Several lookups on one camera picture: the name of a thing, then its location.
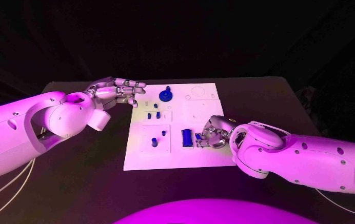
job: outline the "small blue object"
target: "small blue object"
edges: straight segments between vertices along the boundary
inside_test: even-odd
[[[157,139],[156,139],[156,138],[152,139],[152,146],[153,146],[153,147],[157,146]]]
[[[193,147],[190,129],[183,130],[183,147]]]
[[[159,93],[159,99],[163,102],[169,102],[172,100],[172,92],[169,86],[166,87],[165,91]]]

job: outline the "dark table surface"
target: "dark table surface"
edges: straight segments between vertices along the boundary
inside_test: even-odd
[[[144,82],[215,83],[225,116],[260,121],[294,134],[319,135],[280,77]],[[43,92],[82,91],[88,84],[52,82]],[[131,106],[117,105],[108,113],[111,120],[102,132],[87,126],[38,157],[26,186],[0,212],[0,223],[113,223],[147,207],[193,198],[240,199],[287,210],[319,223],[355,223],[355,215],[328,202],[315,189],[291,184],[273,173],[261,180],[238,167],[123,171]],[[1,185],[22,168],[0,177]],[[12,198],[23,178],[1,192],[0,204]]]

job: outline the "hole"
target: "hole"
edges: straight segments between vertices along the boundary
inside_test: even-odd
[[[343,154],[343,150],[342,150],[342,148],[341,147],[338,147],[338,153],[342,155]]]
[[[16,124],[16,121],[14,121],[14,120],[9,120],[9,121],[7,121],[7,124],[9,124],[9,126],[10,126],[10,128],[12,128],[13,130],[17,129],[17,124]]]

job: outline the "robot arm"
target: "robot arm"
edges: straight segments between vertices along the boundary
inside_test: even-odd
[[[299,185],[343,193],[355,193],[355,144],[346,141],[294,135],[255,121],[248,124],[212,116],[199,145],[229,143],[232,161],[253,177],[264,179],[270,172]]]
[[[0,106],[0,175],[10,172],[89,125],[102,131],[110,120],[104,111],[115,104],[137,107],[134,94],[144,94],[144,83],[104,78],[84,92],[49,92]],[[46,129],[35,135],[32,123]]]

